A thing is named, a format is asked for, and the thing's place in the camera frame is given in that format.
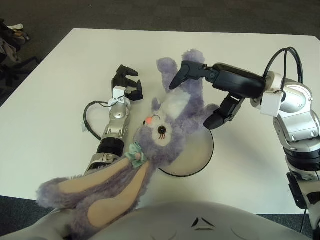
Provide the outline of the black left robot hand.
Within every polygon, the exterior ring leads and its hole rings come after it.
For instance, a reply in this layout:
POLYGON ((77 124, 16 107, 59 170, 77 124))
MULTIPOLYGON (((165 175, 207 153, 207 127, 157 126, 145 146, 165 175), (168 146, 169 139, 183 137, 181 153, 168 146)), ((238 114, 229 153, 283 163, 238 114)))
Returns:
POLYGON ((125 98, 130 101, 142 100, 144 96, 141 81, 135 82, 127 78, 127 76, 137 77, 138 75, 139 73, 134 69, 120 65, 111 81, 112 98, 118 102, 124 102, 125 98))

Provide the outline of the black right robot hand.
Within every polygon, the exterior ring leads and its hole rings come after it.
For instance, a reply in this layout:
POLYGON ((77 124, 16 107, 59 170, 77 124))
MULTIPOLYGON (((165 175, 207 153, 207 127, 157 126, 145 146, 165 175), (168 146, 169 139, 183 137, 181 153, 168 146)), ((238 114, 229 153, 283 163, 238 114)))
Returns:
POLYGON ((224 63, 207 66, 204 63, 184 60, 169 89, 173 90, 189 79, 197 81, 200 78, 205 78, 213 88, 228 92, 220 107, 204 121, 203 125, 208 130, 217 129, 232 121, 244 100, 257 99, 266 86, 263 77, 240 68, 224 63))

